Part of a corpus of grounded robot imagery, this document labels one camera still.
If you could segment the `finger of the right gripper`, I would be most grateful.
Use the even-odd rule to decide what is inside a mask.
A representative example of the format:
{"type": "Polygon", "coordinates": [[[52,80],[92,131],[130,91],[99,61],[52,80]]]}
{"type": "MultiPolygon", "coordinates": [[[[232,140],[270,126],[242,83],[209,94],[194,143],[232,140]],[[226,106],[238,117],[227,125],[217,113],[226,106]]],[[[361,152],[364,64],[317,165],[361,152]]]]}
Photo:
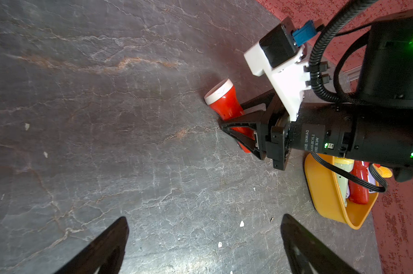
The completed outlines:
{"type": "Polygon", "coordinates": [[[263,111],[255,111],[227,121],[219,120],[220,129],[232,137],[244,152],[253,154],[259,160],[266,157],[266,153],[258,147],[257,137],[263,114],[263,111]]]}
{"type": "Polygon", "coordinates": [[[277,94],[274,90],[269,90],[251,100],[248,100],[240,104],[240,106],[245,111],[252,107],[259,106],[259,105],[265,105],[265,107],[268,107],[276,95],[277,94]]]}

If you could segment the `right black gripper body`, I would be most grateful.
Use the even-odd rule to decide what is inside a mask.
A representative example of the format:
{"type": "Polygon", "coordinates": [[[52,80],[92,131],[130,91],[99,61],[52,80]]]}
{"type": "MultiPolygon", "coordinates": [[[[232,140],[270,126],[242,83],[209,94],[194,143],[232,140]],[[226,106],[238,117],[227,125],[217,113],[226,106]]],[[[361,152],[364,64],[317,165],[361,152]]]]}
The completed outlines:
{"type": "Polygon", "coordinates": [[[304,103],[291,122],[276,95],[258,126],[258,147],[284,170],[292,149],[381,164],[413,178],[413,110],[304,103]]]}

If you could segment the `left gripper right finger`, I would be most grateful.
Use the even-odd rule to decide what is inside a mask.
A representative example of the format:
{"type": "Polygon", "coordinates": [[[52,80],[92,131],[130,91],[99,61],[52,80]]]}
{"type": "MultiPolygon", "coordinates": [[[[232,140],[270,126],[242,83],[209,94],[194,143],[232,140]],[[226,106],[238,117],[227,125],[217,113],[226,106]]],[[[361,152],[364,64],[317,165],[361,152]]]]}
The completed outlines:
{"type": "Polygon", "coordinates": [[[293,274],[357,273],[288,213],[282,218],[281,236],[293,274]]]}

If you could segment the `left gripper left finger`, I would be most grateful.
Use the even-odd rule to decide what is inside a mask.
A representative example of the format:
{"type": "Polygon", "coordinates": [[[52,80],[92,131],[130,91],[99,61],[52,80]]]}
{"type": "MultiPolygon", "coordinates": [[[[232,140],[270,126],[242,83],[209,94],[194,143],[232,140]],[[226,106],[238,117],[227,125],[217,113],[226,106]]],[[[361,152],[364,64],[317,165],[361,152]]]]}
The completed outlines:
{"type": "Polygon", "coordinates": [[[128,236],[128,222],[122,216],[55,274],[118,274],[128,236]]]}

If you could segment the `red flashlight all red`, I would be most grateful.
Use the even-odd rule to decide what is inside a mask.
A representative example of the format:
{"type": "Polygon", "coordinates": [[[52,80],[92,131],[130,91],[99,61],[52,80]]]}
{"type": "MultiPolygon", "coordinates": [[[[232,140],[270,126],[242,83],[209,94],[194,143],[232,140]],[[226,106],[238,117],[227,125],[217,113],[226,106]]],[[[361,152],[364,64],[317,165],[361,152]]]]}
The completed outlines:
{"type": "MultiPolygon", "coordinates": [[[[359,179],[362,179],[368,182],[368,167],[369,162],[363,161],[354,161],[354,166],[352,171],[350,172],[351,175],[356,176],[359,179]]],[[[360,186],[353,181],[349,180],[349,201],[355,204],[367,204],[369,201],[369,190],[360,186]]]]}

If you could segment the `yellow storage box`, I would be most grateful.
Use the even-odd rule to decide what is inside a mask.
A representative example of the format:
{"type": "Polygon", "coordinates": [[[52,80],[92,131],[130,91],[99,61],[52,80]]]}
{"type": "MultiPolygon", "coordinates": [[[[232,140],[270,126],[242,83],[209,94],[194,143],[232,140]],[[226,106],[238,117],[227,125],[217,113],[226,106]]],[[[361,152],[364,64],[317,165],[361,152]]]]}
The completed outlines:
{"type": "Polygon", "coordinates": [[[325,218],[345,223],[352,229],[360,229],[379,194],[370,194],[369,202],[365,205],[349,200],[343,202],[336,173],[322,166],[310,154],[305,159],[304,170],[317,212],[325,218]]]}

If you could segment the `green flashlight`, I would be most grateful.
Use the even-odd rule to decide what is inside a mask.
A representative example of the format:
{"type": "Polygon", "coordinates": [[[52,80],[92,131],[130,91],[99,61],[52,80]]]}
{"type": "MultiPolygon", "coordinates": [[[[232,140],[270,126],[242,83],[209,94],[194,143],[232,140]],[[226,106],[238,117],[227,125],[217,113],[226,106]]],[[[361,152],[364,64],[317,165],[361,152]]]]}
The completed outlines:
{"type": "MultiPolygon", "coordinates": [[[[354,160],[346,158],[334,158],[334,165],[348,173],[354,168],[354,160]]],[[[350,196],[349,180],[341,175],[337,175],[337,183],[341,191],[344,206],[347,207],[347,198],[350,196]]]]}

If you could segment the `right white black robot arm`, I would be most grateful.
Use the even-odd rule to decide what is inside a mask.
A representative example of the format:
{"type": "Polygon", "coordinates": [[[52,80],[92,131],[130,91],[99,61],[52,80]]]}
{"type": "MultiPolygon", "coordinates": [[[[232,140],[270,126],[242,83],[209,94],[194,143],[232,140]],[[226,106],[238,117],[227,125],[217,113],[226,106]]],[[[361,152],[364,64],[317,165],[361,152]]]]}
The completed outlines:
{"type": "Polygon", "coordinates": [[[245,53],[272,89],[242,104],[266,110],[220,123],[259,159],[284,170],[291,149],[381,164],[413,178],[413,10],[381,17],[326,73],[323,52],[358,9],[327,26],[296,29],[285,19],[245,53]]]}

